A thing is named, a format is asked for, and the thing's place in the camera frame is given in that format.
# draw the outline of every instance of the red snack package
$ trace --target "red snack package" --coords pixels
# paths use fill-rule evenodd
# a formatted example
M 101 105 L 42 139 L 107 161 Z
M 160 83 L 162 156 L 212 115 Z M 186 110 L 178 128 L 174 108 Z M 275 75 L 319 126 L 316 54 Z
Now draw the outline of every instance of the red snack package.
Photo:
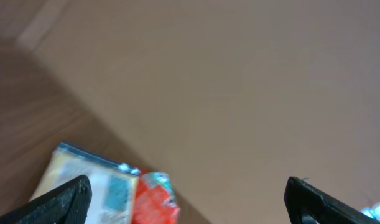
M 152 172 L 139 178 L 132 224 L 176 224 L 179 212 L 167 174 Z

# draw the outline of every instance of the black plastic part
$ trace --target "black plastic part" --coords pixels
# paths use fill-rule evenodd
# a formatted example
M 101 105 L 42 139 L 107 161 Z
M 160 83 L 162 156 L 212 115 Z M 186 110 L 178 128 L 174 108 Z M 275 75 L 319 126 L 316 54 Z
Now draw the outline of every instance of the black plastic part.
M 0 223 L 83 224 L 90 201 L 89 178 L 81 175 L 1 216 Z
M 297 177 L 289 177 L 284 201 L 292 224 L 380 224 Z

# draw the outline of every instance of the beige wall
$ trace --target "beige wall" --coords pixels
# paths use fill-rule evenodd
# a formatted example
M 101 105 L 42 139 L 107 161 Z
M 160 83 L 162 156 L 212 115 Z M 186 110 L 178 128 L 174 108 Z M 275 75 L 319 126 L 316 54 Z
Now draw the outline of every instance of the beige wall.
M 380 0 L 75 0 L 36 53 L 213 223 L 380 200 Z
M 16 38 L 46 0 L 0 0 L 0 39 Z

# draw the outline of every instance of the black object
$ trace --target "black object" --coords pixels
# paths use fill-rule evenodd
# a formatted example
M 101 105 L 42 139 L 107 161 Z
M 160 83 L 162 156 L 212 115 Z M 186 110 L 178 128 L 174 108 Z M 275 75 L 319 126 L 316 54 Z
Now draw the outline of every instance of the black object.
M 91 201 L 89 178 L 77 178 L 0 217 L 0 223 L 83 224 Z
M 284 201 L 292 224 L 380 224 L 297 177 L 289 177 Z

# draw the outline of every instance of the wooden floor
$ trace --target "wooden floor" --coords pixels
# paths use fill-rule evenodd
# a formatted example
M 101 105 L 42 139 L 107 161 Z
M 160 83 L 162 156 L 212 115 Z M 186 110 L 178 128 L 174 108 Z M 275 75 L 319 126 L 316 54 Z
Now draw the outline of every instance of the wooden floor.
M 25 54 L 0 45 L 0 215 L 28 202 L 61 140 L 147 167 Z M 179 223 L 209 223 L 178 195 Z

